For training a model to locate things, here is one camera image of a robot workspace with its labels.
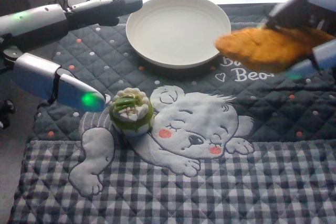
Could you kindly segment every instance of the cupcake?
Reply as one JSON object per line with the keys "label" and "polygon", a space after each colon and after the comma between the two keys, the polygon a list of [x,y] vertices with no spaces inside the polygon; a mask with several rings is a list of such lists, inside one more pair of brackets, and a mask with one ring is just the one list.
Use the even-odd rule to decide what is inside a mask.
{"label": "cupcake", "polygon": [[128,137],[139,136],[152,130],[154,108],[149,98],[139,89],[118,91],[110,107],[115,129]]}

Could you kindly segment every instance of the plate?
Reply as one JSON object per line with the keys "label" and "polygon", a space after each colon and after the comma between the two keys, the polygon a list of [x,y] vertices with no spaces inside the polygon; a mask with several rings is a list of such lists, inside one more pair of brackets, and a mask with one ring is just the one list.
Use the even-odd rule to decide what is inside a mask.
{"label": "plate", "polygon": [[128,41],[141,57],[173,69],[209,62],[219,54],[216,39],[230,32],[226,13],[208,0],[150,0],[126,24]]}

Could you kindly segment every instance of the gray floor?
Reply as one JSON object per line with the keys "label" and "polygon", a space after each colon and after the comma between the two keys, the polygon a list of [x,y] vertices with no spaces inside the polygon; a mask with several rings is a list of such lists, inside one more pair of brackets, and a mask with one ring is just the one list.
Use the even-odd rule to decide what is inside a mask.
{"label": "gray floor", "polygon": [[[51,58],[55,44],[34,53]],[[18,185],[25,142],[32,129],[34,113],[40,101],[19,89],[10,79],[12,73],[0,76],[0,99],[12,99],[17,112],[10,117],[10,127],[0,132],[0,223],[7,223]]]}

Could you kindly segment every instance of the embroidered heart outline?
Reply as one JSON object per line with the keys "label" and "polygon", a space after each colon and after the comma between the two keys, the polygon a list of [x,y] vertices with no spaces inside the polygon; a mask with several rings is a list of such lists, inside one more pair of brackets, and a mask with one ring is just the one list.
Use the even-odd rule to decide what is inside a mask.
{"label": "embroidered heart outline", "polygon": [[218,81],[225,82],[226,74],[225,73],[218,73],[218,74],[215,75],[215,77]]}

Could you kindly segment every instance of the quilted fabric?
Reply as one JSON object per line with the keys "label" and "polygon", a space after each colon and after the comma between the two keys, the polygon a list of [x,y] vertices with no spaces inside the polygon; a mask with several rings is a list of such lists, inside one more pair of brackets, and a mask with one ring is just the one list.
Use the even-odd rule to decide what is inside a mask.
{"label": "quilted fabric", "polygon": [[[223,9],[232,28],[241,29],[256,26],[272,7]],[[78,130],[84,112],[43,102],[27,142],[10,222],[336,223],[331,71],[293,81],[249,72],[222,56],[183,73],[166,70],[135,54],[125,35],[126,20],[69,33],[54,61],[110,96],[128,87],[150,96],[162,86],[232,95],[237,114],[254,119],[248,137],[254,151],[198,160],[197,176],[187,177],[145,162],[123,140],[116,141],[113,161],[98,175],[101,193],[82,197],[68,176],[86,158]],[[93,126],[96,120],[98,127],[101,117],[84,121],[90,118]]]}

